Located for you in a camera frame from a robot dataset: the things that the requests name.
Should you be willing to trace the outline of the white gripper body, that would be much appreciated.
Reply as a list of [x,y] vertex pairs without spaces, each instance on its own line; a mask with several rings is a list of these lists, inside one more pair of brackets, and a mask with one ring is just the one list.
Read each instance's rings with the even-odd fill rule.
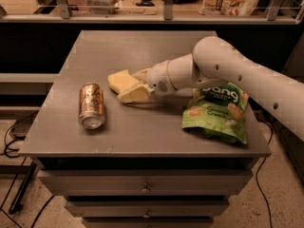
[[148,85],[159,96],[172,95],[177,90],[172,86],[168,74],[168,61],[152,66],[146,74]]

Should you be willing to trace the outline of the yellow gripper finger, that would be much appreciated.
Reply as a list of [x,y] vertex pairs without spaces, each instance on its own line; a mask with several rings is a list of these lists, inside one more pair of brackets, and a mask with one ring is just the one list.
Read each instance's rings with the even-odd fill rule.
[[118,99],[123,104],[141,102],[148,100],[153,93],[153,89],[148,84],[134,85],[126,90],[123,90]]
[[145,68],[143,70],[140,70],[138,72],[133,73],[132,76],[139,81],[145,82],[146,81],[146,76],[147,76],[149,71],[150,71],[150,68]]

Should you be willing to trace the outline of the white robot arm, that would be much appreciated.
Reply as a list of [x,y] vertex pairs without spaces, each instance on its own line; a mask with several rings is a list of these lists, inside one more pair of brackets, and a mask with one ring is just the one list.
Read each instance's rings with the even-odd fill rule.
[[146,99],[166,96],[184,88],[208,88],[227,82],[243,89],[279,122],[304,140],[304,84],[259,65],[218,37],[198,41],[192,53],[137,72],[138,80],[118,99],[137,102],[139,90]]

